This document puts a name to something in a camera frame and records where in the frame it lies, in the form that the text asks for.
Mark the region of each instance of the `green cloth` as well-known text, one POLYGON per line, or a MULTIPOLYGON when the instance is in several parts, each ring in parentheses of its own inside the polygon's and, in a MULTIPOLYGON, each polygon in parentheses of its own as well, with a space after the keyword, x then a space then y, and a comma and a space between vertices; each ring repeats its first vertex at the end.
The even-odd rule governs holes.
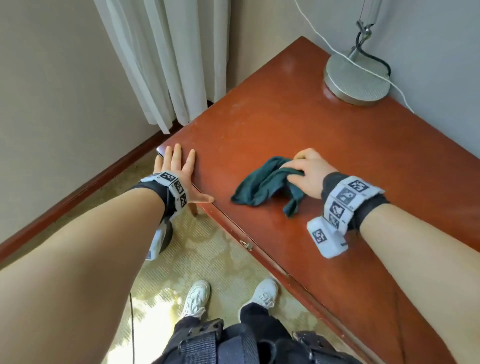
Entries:
POLYGON ((239 205, 258 206, 271 198, 275 192, 282 191, 291 198, 283 207, 283 212, 287 217, 292 217, 298 212, 299 203, 305 194, 300 188, 288 182, 287 176, 289 174, 303 176, 304 173, 293 168, 280 168, 289 161, 290 159, 283 157, 270 158, 240 183, 230 200, 239 205))

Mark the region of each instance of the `reddish-brown desk surface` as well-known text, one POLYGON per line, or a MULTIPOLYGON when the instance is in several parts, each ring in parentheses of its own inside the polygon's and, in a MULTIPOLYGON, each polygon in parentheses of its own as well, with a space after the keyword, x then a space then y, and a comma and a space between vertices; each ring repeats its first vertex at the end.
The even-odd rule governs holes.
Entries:
POLYGON ((349 233, 349 249, 334 259, 320 255, 306 231, 322 210, 319 200, 306 198, 291 219, 282 198, 256 208, 230 202, 270 157, 314 147, 340 171, 381 186, 392 203, 479 250, 480 160, 390 98, 369 108, 336 99, 323 84, 327 59, 299 38, 164 146, 197 151, 193 183, 216 199, 206 211, 272 258, 268 268, 285 271, 287 287, 302 286, 303 293, 292 288, 301 302, 316 300, 388 364, 453 363, 360 237, 349 233))

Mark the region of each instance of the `desk leg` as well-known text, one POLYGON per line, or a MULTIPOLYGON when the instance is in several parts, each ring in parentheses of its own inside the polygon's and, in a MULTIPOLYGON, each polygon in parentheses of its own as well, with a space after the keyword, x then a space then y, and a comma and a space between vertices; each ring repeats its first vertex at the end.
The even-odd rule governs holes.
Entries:
POLYGON ((190 202, 188 204, 188 208, 190 209, 190 212, 192 213, 193 217, 196 217, 198 215, 198 209, 197 209, 196 203, 190 202))

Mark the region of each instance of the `floor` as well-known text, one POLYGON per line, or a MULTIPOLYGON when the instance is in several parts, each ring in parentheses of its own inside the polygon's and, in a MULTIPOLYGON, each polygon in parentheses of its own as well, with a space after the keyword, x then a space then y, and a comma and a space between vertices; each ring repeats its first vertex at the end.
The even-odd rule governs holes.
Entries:
MULTIPOLYGON (((24 245, 8 262, 28 253, 76 216, 126 191, 151 173, 154 152, 147 154, 44 232, 24 245)), ((210 282, 212 294, 208 318, 220 317, 226 325, 237 323, 238 307, 269 272, 223 229, 199 209, 194 218, 185 210, 174 222, 170 246, 162 255, 146 261, 132 288, 135 362, 151 363, 163 351, 182 310, 190 286, 198 279, 210 282)), ((313 330, 325 336, 337 350, 354 352, 326 324, 310 314, 284 287, 271 313, 289 331, 313 330)), ((103 364, 132 362, 130 304, 103 364)))

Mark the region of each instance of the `lamp base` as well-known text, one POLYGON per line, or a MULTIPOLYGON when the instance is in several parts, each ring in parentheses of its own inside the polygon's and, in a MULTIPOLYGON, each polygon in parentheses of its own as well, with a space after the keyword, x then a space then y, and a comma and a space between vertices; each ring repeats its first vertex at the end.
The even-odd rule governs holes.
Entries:
MULTIPOLYGON (((386 67, 358 54, 355 63, 386 79, 386 67)), ((332 55, 324 70, 324 81, 330 91, 339 99, 353 105, 373 105, 388 94, 390 84, 351 64, 339 54, 332 55)))

